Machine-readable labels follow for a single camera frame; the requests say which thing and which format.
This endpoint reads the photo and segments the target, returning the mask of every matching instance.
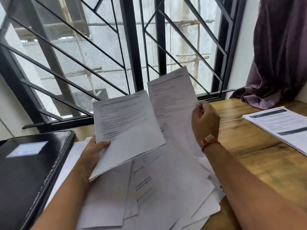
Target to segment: curtain fold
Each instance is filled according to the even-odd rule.
[[[294,100],[307,81],[307,0],[260,0],[254,60],[230,98],[259,109]]]

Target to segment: wooden tabletop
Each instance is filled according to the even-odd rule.
[[[221,116],[219,141],[262,181],[307,212],[307,157],[244,120],[259,110],[238,99],[212,103]],[[307,104],[294,101],[286,108],[307,116]],[[94,135],[94,126],[73,128],[78,140]],[[225,197],[221,211],[202,230],[237,230],[240,225]]]

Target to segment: wooden table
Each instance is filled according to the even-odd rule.
[[[221,144],[257,177],[307,212],[307,157],[242,118],[258,109],[238,99],[212,105],[221,116]],[[285,106],[307,116],[305,103],[294,101]],[[72,130],[79,140],[94,135],[93,125]],[[226,197],[221,202],[221,211],[211,216],[202,229],[241,229]]]

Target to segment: person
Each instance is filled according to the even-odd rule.
[[[218,139],[219,127],[220,117],[215,109],[208,102],[200,103],[192,115],[196,141],[200,143],[208,135]],[[96,143],[95,137],[90,140],[31,230],[75,230],[90,188],[88,179],[99,152],[109,144]],[[243,230],[307,229],[307,213],[257,178],[222,145],[212,143],[205,147],[204,153]]]

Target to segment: hand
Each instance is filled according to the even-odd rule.
[[[80,158],[75,165],[75,168],[79,172],[81,172],[82,176],[86,179],[87,182],[99,160],[99,152],[102,149],[108,147],[109,145],[110,141],[102,141],[96,143],[96,138],[92,137],[90,142],[83,150]]]
[[[197,143],[205,139],[208,135],[213,135],[216,139],[219,136],[220,116],[207,101],[202,101],[192,114],[192,130]]]

